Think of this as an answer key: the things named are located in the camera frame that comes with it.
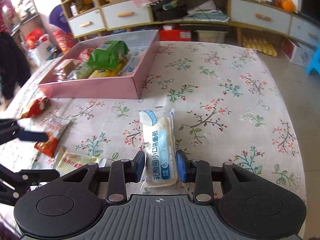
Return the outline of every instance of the clothing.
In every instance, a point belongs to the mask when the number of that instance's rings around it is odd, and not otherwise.
[[[4,99],[14,96],[14,87],[22,87],[30,78],[30,66],[14,39],[0,32],[0,84]]]
[[[0,0],[0,32],[10,33],[3,20],[2,10],[4,6],[7,7],[7,14],[9,19],[12,19],[14,17],[14,7],[12,6],[11,0]]]
[[[0,240],[19,240],[19,237],[12,233],[3,223],[0,222]]]

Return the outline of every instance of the metal screw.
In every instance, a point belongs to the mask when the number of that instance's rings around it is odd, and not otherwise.
[[[196,196],[196,200],[201,202],[207,202],[211,200],[211,196],[208,194],[199,194]]]
[[[124,199],[124,196],[121,194],[112,194],[108,197],[110,201],[118,202]]]

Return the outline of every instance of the snack bag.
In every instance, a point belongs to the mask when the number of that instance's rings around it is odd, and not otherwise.
[[[48,105],[49,105],[49,98],[47,97],[38,98],[22,109],[22,112],[18,120],[22,118],[30,118],[30,117],[38,116],[48,107]]]
[[[58,81],[66,80],[70,72],[74,70],[77,66],[79,66],[80,63],[80,60],[72,58],[65,59],[54,68],[53,74],[57,75]]]
[[[89,67],[87,64],[87,60],[84,60],[78,67],[71,71],[71,73],[67,76],[67,80],[88,78],[93,71],[94,68]]]
[[[88,66],[96,70],[114,70],[120,63],[126,61],[124,57],[128,52],[129,49],[124,41],[107,41],[91,53]]]
[[[80,52],[78,60],[88,59],[93,51],[94,49],[84,49],[83,51]]]
[[[56,170],[59,171],[60,176],[63,176],[87,163],[98,163],[99,161],[100,157],[77,155],[66,151],[59,161]]]
[[[177,181],[173,110],[139,112],[146,153],[145,187],[163,187]]]
[[[89,78],[116,77],[123,65],[123,63],[120,63],[115,70],[95,70]]]
[[[48,135],[47,142],[37,142],[35,148],[40,152],[52,157],[54,149],[57,146],[64,129],[68,126],[70,120],[63,119],[61,117],[52,116],[49,126],[44,129],[44,132]]]

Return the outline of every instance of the green snack package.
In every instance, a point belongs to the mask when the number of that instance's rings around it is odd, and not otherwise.
[[[107,41],[91,53],[87,64],[96,70],[114,70],[126,61],[128,52],[124,41]]]

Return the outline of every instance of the floral tablecloth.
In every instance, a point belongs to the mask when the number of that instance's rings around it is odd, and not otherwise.
[[[71,120],[59,141],[70,152],[100,155],[110,164],[132,159],[141,146],[139,111],[174,109],[176,147],[189,158],[221,166],[234,162],[306,198],[302,160],[286,106],[268,68],[252,50],[213,43],[161,42],[139,100],[52,99],[41,116],[23,119],[42,130],[52,115]],[[42,66],[20,90],[3,117],[16,117],[42,95],[36,84],[51,68]],[[34,143],[0,146],[0,163],[13,171],[52,168],[55,159]],[[215,196],[222,192],[215,187]],[[16,227],[12,207],[2,218]]]

